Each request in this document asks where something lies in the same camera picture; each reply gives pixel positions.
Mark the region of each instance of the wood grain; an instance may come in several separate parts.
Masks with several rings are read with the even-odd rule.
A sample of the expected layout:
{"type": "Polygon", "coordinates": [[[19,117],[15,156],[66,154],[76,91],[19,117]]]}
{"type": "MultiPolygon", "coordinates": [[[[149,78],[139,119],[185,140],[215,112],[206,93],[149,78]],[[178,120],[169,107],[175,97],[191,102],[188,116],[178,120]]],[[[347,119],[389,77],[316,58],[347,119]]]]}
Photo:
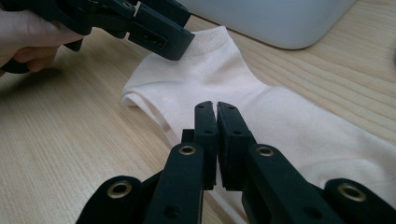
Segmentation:
{"type": "MultiPolygon", "coordinates": [[[[284,86],[396,144],[396,2],[358,1],[315,45],[277,49],[230,31],[262,82],[284,86]]],[[[191,18],[193,31],[214,27],[191,18]]],[[[107,179],[144,180],[169,145],[122,88],[149,52],[100,30],[37,74],[0,78],[0,222],[74,223],[107,179]]],[[[205,196],[204,223],[230,223],[205,196]]]]}

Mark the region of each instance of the white cloth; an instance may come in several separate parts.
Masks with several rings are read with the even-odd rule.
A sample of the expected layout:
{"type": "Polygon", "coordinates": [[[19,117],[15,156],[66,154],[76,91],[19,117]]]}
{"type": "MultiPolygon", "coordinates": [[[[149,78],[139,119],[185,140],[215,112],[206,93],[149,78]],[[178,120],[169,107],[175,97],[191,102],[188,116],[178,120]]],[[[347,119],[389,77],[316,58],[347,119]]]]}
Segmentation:
{"type": "MultiPolygon", "coordinates": [[[[239,108],[258,143],[278,148],[308,182],[323,187],[349,178],[396,207],[396,146],[294,92],[261,83],[224,27],[195,34],[177,62],[150,54],[123,92],[123,102],[143,109],[171,145],[194,127],[197,104],[225,102],[239,108]]],[[[239,194],[216,188],[212,195],[235,222],[246,220],[238,216],[244,214],[239,194]]]]}

